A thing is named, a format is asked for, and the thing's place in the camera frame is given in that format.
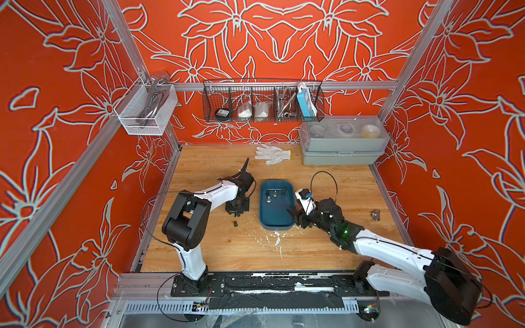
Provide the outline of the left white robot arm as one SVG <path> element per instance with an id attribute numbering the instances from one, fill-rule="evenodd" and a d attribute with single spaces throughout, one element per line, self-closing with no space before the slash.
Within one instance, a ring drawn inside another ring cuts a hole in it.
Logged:
<path id="1" fill-rule="evenodd" d="M 204 191 L 192 193 L 184 190 L 177 195 L 162 232 L 177 250 L 183 282 L 196 292 L 202 292 L 206 287 L 208 267 L 200 244 L 210 213 L 220 206 L 225 206 L 226 212 L 235 217 L 248 212 L 250 197 L 246 193 L 255 183 L 250 173 L 241 171 Z"/>

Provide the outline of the teal plastic storage box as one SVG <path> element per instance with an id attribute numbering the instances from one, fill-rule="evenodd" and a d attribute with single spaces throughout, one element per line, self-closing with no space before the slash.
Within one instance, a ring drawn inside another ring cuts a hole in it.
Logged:
<path id="1" fill-rule="evenodd" d="M 266 195 L 266 190 L 272 190 L 271 195 Z M 281 195 L 281 189 L 286 189 L 285 196 Z M 295 209 L 295 194 L 293 186 L 286 180 L 267 180 L 260 188 L 259 221 L 263 228 L 273 231 L 284 231 L 292 228 L 293 222 L 287 209 Z"/>

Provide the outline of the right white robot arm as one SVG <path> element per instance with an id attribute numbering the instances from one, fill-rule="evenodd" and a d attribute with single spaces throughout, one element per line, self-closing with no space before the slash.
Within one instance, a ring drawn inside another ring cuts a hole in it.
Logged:
<path id="1" fill-rule="evenodd" d="M 403 295 L 432 306 L 458 325 L 470 325 L 483 285 L 451 250 L 436 251 L 404 245 L 345 220 L 332 198 L 314 201 L 298 195 L 299 209 L 288 214 L 303 229 L 316 227 L 328 234 L 340 250 L 367 256 L 354 280 L 365 291 Z"/>

